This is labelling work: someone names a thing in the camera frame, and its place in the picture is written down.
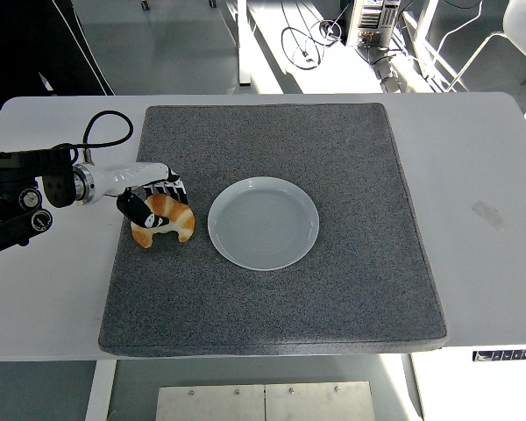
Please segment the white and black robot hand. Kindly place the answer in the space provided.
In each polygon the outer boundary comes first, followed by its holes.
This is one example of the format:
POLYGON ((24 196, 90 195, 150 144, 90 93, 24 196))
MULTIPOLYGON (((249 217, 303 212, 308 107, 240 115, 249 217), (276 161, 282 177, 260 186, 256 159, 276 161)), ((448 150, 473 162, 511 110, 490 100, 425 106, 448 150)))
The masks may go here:
POLYGON ((95 203, 104 196, 114 196, 117 208, 141 228, 157 228, 169 224, 169 218, 132 193, 142 187, 149 194, 164 193, 186 204, 186 190, 180 176, 167 165, 153 162, 135 162, 110 167, 79 164, 74 167, 75 178, 82 180, 77 200, 83 204, 95 203))

